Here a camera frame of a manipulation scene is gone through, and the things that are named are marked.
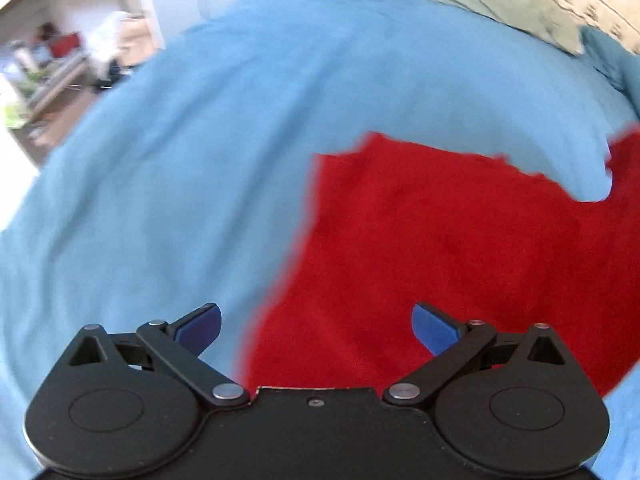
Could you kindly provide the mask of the red box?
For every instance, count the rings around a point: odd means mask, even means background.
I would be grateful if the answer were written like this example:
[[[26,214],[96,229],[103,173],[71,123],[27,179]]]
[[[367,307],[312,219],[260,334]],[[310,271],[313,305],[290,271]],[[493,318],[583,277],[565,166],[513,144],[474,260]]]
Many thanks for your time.
[[[50,41],[49,49],[54,58],[65,58],[73,50],[81,48],[81,36],[78,32],[57,36]]]

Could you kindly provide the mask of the white shelf unit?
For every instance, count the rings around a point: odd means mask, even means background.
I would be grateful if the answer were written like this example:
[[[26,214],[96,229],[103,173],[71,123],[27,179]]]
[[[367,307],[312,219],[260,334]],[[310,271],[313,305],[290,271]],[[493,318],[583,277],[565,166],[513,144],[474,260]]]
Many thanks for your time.
[[[78,32],[81,48],[49,44]],[[156,51],[142,0],[13,0],[1,10],[1,110],[10,137],[36,167],[101,94]]]

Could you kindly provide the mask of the red long-sleeve sweater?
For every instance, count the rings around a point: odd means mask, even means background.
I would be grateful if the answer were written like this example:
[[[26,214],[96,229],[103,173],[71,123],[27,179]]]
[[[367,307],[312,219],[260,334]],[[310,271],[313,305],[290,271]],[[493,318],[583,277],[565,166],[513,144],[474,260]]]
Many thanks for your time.
[[[248,338],[259,387],[384,389],[431,355],[425,302],[504,332],[551,325],[600,393],[639,359],[639,133],[610,147],[610,194],[578,202],[501,158],[368,136],[316,160],[311,216]]]

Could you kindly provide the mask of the rolled blue duvet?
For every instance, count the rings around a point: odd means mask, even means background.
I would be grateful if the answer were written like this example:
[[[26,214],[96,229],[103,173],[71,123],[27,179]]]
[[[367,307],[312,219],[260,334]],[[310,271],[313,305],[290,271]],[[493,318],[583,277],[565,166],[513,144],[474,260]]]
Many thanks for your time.
[[[639,55],[629,52],[614,38],[595,27],[582,26],[579,33],[584,50],[582,56],[627,97],[636,114],[639,114]]]

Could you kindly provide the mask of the blue bed sheet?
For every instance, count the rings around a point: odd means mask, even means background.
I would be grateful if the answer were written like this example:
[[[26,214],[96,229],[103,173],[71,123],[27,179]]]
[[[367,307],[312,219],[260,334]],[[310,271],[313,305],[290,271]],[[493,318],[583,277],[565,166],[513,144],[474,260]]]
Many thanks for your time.
[[[155,55],[49,156],[1,234],[1,474],[39,471],[26,408],[89,323],[213,301],[240,340],[303,222],[317,153],[378,130],[505,154],[581,200],[634,108],[584,61],[428,0],[244,0]]]

